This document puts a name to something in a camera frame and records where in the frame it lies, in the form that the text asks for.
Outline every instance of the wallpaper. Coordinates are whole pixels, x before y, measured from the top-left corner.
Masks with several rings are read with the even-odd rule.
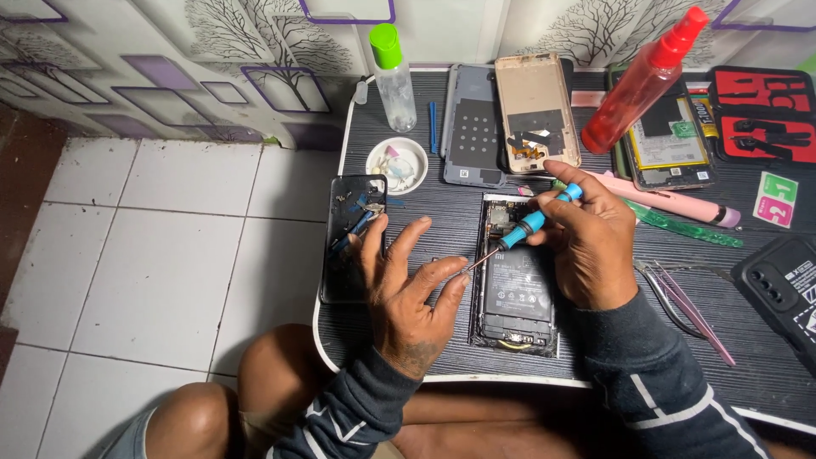
[[[714,21],[686,65],[792,68],[816,52],[810,1],[0,0],[0,101],[76,135],[338,149],[382,22],[412,64],[555,51],[603,67],[697,4]]]

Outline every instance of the table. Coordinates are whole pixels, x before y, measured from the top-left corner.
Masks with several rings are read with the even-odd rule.
[[[603,78],[604,74],[598,71],[576,72],[573,91],[602,91]],[[698,74],[689,79],[700,78]],[[418,189],[399,197],[406,202],[405,208],[391,206],[388,209],[390,224],[387,234],[387,242],[390,243],[392,237],[410,221],[422,215],[432,218],[431,229],[419,240],[409,258],[410,272],[432,257],[461,255],[474,259],[481,196],[489,191],[445,183],[442,179],[443,162],[430,153],[428,103],[437,103],[437,125],[442,126],[447,90],[446,69],[413,69],[412,82],[418,121],[411,132],[402,136],[416,140],[426,149],[429,169]],[[594,111],[592,107],[573,107],[577,127],[581,128]],[[339,174],[364,174],[368,153],[380,141],[394,136],[399,135],[388,128],[382,101],[376,85],[372,83],[369,85],[368,103],[352,104],[349,110]],[[612,159],[608,154],[596,156],[582,146],[581,155],[584,169],[604,172],[612,168]],[[708,189],[683,193],[739,210],[743,215],[740,222],[742,231],[736,236],[745,245],[739,249],[717,246],[640,224],[635,233],[636,258],[666,262],[701,261],[728,271],[738,261],[787,232],[752,217],[763,170],[800,183],[792,231],[810,236],[816,234],[816,202],[809,200],[809,197],[816,196],[814,171],[724,163],[719,159],[716,165],[720,183]],[[529,185],[536,193],[550,186],[547,180],[510,176],[502,189],[490,192],[517,195],[519,185]],[[637,276],[652,306],[658,309],[669,326],[675,327],[659,308],[648,284],[639,274]],[[727,367],[707,341],[681,332],[694,357],[702,365],[709,383],[745,417],[816,434],[816,380],[796,360],[785,341],[770,330],[736,288],[725,280],[703,270],[681,272],[672,277],[683,287],[737,361],[735,368]],[[436,300],[437,294],[438,289],[431,296],[431,302]],[[573,346],[563,334],[559,359],[511,354],[469,345],[471,295],[472,289],[468,286],[456,316],[454,336],[428,371],[425,381],[515,381],[589,387],[575,358]],[[370,344],[370,318],[364,306],[326,306],[318,301],[313,316],[313,333],[324,362],[338,372],[360,348]]]

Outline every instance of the hand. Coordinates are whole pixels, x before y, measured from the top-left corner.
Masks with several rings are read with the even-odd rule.
[[[595,177],[558,161],[544,169],[558,180],[583,190],[579,201],[555,199],[549,191],[530,200],[547,221],[527,238],[529,245],[546,243],[556,252],[556,281],[564,296],[578,307],[612,310],[637,294],[632,269],[635,214]]]
[[[386,226],[388,216],[381,214],[371,223],[363,241],[353,238],[351,244],[358,250],[368,291],[374,346],[392,367],[419,380],[453,336],[456,310],[470,276],[460,274],[448,281],[435,308],[425,301],[468,259],[448,256],[425,263],[409,278],[408,255],[419,236],[431,226],[431,219],[424,216],[408,224],[382,257],[379,245]]]

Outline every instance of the screwdriver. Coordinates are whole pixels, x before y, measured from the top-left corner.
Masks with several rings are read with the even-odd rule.
[[[561,194],[559,194],[556,199],[571,203],[575,199],[581,198],[581,196],[583,196],[583,190],[581,187],[574,183],[570,183],[567,185],[564,191],[561,191]],[[467,268],[464,272],[467,273],[473,268],[481,265],[485,262],[485,260],[495,255],[496,252],[506,252],[510,250],[510,247],[515,245],[517,242],[532,236],[533,233],[540,230],[541,227],[544,226],[545,220],[547,220],[547,217],[544,216],[541,211],[535,211],[528,214],[518,222],[516,227],[513,228],[513,230],[507,236],[504,236],[499,240],[499,246],[496,249],[482,257],[476,263],[473,263],[470,268]]]

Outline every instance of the plastic bottle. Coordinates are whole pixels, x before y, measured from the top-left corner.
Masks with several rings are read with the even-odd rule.
[[[394,131],[408,132],[416,126],[416,106],[408,61],[403,59],[397,28],[393,24],[376,25],[368,39],[374,51],[377,64],[374,76],[388,125]]]
[[[604,154],[683,73],[681,62],[708,23],[691,7],[659,40],[646,43],[581,131],[583,146]]]

